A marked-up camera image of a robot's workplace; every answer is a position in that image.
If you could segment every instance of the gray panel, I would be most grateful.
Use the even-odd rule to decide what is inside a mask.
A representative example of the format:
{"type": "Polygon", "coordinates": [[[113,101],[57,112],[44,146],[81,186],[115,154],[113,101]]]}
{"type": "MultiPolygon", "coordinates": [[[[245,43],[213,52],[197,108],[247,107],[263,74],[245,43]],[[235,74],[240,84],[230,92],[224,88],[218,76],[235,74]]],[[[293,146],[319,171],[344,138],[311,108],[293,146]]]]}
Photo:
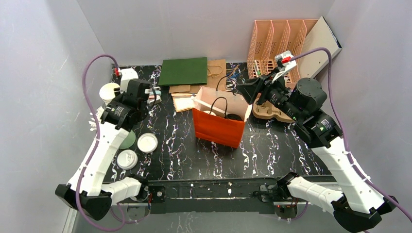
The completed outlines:
{"type": "Polygon", "coordinates": [[[255,19],[318,19],[333,1],[78,0],[105,52],[122,65],[207,56],[246,61],[255,19]]]}
{"type": "MultiPolygon", "coordinates": [[[[143,217],[144,208],[136,211],[129,210],[133,219],[143,217]]],[[[97,221],[101,226],[115,228],[120,222],[110,214],[97,221]]],[[[102,231],[92,227],[80,214],[77,215],[73,233],[101,233],[102,231]]],[[[163,215],[149,215],[138,224],[124,226],[120,233],[150,232],[150,233],[346,233],[329,213],[323,213],[316,206],[309,206],[305,215],[299,220],[288,224],[278,220],[275,215],[259,215],[251,212],[235,213],[170,213],[163,215]]]]}
{"type": "MultiPolygon", "coordinates": [[[[103,50],[76,1],[3,0],[0,15],[0,232],[61,232],[68,207],[54,190],[92,142],[81,74],[103,50]]],[[[110,69],[90,71],[96,106],[110,69]]]]}
{"type": "MultiPolygon", "coordinates": [[[[337,0],[325,17],[343,48],[333,62],[332,93],[351,151],[372,182],[410,212],[411,10],[410,1],[337,0]]],[[[327,90],[325,74],[321,80],[327,90]]],[[[371,232],[411,229],[396,209],[371,232]]]]}

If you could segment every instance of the round lid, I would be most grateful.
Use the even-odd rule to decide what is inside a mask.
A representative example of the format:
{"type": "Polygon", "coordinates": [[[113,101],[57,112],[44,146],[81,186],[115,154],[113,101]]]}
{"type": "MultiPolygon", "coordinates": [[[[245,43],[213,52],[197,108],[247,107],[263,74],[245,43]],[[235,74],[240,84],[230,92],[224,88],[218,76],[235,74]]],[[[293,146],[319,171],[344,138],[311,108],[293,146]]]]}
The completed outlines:
{"type": "Polygon", "coordinates": [[[210,114],[212,116],[216,116],[216,114],[214,112],[211,112],[210,110],[206,110],[206,111],[203,111],[203,112],[207,113],[207,114],[210,114]]]}
{"type": "Polygon", "coordinates": [[[145,133],[137,140],[137,147],[143,153],[153,152],[157,147],[157,138],[153,133],[145,133]]]}
{"type": "Polygon", "coordinates": [[[117,156],[117,165],[121,169],[130,170],[137,164],[137,155],[132,150],[124,150],[117,156]]]}
{"type": "Polygon", "coordinates": [[[115,88],[120,88],[117,83],[108,83],[100,88],[99,95],[103,100],[112,100],[115,97],[115,88]]]}

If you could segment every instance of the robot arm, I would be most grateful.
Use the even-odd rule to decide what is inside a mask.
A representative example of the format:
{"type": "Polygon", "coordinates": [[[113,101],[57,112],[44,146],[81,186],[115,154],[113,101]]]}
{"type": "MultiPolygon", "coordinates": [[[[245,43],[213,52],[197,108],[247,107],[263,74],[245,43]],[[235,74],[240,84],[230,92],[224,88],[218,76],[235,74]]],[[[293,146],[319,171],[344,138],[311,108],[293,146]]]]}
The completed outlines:
{"type": "Polygon", "coordinates": [[[68,183],[59,184],[55,191],[69,207],[77,209],[75,192],[79,176],[99,140],[99,145],[86,167],[79,190],[84,212],[95,220],[102,219],[110,207],[119,201],[141,194],[142,186],[146,184],[145,179],[138,176],[102,184],[120,144],[132,127],[144,120],[148,114],[150,82],[129,77],[130,75],[123,75],[121,88],[114,90],[115,98],[105,107],[100,122],[96,122],[100,124],[100,138],[93,140],[83,162],[68,183]]]}
{"type": "Polygon", "coordinates": [[[353,165],[360,166],[356,160],[353,164],[349,162],[341,138],[342,130],[320,109],[327,99],[320,83],[302,78],[293,91],[285,87],[283,75],[296,66],[296,61],[289,62],[291,57],[289,51],[278,55],[275,57],[277,67],[272,73],[249,79],[238,85],[238,90],[249,104],[261,93],[258,105],[269,101],[293,119],[296,134],[322,159],[342,191],[312,184],[293,172],[277,182],[277,191],[284,199],[300,198],[321,207],[350,232],[373,228],[381,221],[380,215],[392,211],[395,206],[353,169],[353,165]]]}

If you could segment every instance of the bag handle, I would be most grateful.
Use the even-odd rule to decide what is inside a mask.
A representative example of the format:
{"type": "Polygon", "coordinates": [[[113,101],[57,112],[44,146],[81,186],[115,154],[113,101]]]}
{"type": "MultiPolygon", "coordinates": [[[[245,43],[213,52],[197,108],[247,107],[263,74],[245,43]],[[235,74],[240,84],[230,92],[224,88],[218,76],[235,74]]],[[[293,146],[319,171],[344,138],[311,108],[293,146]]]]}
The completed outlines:
{"type": "Polygon", "coordinates": [[[210,112],[209,112],[209,114],[212,112],[212,110],[213,110],[213,105],[216,103],[216,101],[217,101],[218,99],[224,99],[224,100],[226,101],[226,108],[224,109],[224,118],[226,118],[226,113],[227,113],[227,99],[226,99],[225,97],[222,97],[222,96],[217,97],[217,98],[215,99],[215,101],[213,102],[212,106],[210,107],[210,112]]]}
{"type": "Polygon", "coordinates": [[[236,85],[236,82],[235,82],[234,80],[230,79],[228,76],[224,76],[223,78],[221,78],[221,79],[219,80],[218,84],[216,85],[216,91],[218,91],[218,87],[219,87],[220,81],[221,81],[222,79],[224,79],[224,78],[228,78],[229,81],[231,81],[231,82],[233,83],[233,92],[232,92],[232,93],[233,93],[233,95],[235,95],[235,85],[236,85]]]}

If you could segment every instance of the white cup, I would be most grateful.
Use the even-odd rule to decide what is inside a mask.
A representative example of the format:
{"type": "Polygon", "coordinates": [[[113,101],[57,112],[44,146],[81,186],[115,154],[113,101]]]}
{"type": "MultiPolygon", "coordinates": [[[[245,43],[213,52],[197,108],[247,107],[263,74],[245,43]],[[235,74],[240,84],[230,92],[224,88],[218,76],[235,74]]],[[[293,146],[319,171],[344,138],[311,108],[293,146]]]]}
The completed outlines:
{"type": "Polygon", "coordinates": [[[108,83],[100,88],[99,95],[100,98],[102,98],[102,100],[105,102],[105,104],[110,103],[112,99],[114,99],[115,88],[120,88],[120,86],[117,83],[108,83]]]}

